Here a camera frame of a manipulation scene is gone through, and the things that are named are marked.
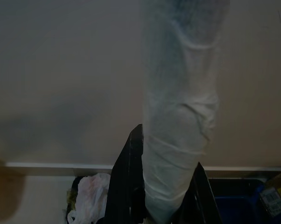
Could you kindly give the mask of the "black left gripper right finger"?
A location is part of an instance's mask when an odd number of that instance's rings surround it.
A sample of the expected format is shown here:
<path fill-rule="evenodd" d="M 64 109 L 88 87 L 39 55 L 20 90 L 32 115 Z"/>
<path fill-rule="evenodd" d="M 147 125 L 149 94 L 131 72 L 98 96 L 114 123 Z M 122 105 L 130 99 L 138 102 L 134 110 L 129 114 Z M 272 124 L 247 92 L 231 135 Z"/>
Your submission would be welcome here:
<path fill-rule="evenodd" d="M 203 166 L 198 163 L 183 203 L 178 224 L 222 224 L 222 219 Z"/>

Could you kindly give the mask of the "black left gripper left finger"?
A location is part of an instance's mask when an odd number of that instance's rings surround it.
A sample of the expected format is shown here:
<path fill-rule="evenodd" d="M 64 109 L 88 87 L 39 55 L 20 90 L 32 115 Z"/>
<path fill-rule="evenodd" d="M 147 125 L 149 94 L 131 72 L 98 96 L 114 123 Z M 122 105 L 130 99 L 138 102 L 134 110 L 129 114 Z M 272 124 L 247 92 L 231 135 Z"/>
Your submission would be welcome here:
<path fill-rule="evenodd" d="M 111 172 L 106 224 L 141 224 L 146 217 L 142 169 L 143 130 L 138 124 L 129 134 Z"/>

